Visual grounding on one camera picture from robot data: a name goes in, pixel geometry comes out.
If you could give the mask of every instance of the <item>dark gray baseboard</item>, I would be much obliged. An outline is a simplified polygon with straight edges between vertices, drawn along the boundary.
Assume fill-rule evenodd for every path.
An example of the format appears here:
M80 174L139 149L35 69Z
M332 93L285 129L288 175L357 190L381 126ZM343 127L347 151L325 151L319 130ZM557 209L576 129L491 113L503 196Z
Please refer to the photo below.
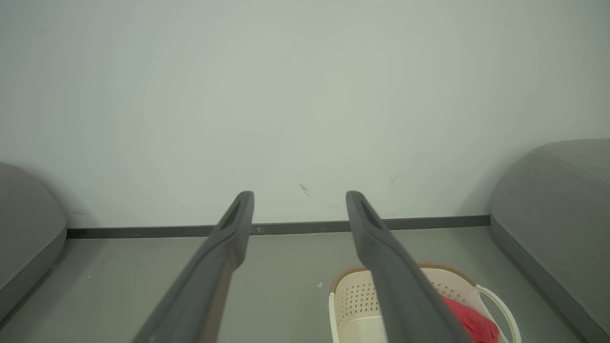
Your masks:
M465 226L489 226L490 218L489 215L467 215L463 217L386 219L384 223L391 230L461 228ZM214 227L215 225L68 229L68 239L207 237ZM250 235L339 233L349 231L349 222L252 224Z

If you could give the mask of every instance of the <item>floor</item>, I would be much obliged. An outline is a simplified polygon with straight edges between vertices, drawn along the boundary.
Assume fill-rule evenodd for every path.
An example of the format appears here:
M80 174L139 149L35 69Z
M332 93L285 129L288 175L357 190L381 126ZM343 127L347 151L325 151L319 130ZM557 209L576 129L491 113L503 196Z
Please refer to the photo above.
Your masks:
M524 342L579 342L488 228L393 233L416 261L458 269L498 294ZM129 342L203 240L69 240L57 265L0 324L0 342ZM355 265L351 233L250 237L218 341L330 343L329 286Z

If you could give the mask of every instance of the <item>white basket handle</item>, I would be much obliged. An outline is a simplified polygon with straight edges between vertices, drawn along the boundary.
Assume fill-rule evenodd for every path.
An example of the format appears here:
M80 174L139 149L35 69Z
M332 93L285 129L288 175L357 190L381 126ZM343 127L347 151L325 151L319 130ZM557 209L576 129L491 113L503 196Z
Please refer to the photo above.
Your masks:
M486 296L488 296L493 301L493 303L496 304L496 306L498 306L498 308L504 315L504 318L506 318L506 321L508 322L508 327L511 329L512 343L521 343L521 333L519 332L519 327L517 326L517 321L515 320L515 317L512 316L511 310L508 309L508 307L506 306L506 304L504 304L502 299L500 299L497 295L495 295L495 293L493 293L492 291L488 290L485 287L482 287L481 285L476 285L475 289L477 291L479 291L480 293L483 293ZM492 318L492 316L489 313L489 311L487 310L487 308L485 308L485 312L487 312L487 315L489 316L489 318ZM504 341L508 342L508 339L506 339L506 336L504 335L502 330L500 330L500 334L502 335L502 338L504 339Z

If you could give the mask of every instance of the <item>beige plastic basket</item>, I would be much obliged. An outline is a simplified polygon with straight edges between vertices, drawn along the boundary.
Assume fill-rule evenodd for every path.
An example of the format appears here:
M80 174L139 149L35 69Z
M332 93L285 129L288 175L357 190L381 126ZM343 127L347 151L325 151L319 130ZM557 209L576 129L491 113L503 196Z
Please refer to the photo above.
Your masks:
M488 296L505 316L512 343L521 343L517 322L504 302L492 291L450 268L438 265L420 267L440 295L477 310L495 323L481 300L481 294ZM373 277L367 269L353 268L335 279L328 297L328 309L333 343L387 343ZM509 342L501 331L498 342Z

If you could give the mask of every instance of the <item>gray sofa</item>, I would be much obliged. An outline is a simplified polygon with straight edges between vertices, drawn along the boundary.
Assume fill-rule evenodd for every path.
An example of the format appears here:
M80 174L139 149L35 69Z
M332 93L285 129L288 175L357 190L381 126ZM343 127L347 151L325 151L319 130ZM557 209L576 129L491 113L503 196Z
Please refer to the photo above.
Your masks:
M0 163L0 320L53 265L66 216L35 178Z
M610 342L610 139L537 148L490 204L496 242L589 342Z

